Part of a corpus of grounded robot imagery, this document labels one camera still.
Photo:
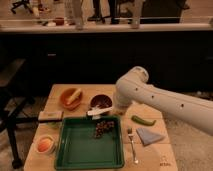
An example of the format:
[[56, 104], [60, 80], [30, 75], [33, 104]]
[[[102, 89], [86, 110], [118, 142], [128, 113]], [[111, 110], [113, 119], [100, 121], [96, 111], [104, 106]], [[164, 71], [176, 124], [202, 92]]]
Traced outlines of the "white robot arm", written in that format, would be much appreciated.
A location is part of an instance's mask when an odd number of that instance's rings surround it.
[[115, 84], [114, 108], [125, 113], [133, 101], [172, 114], [213, 136], [213, 102], [157, 88], [148, 84], [148, 72], [135, 66]]

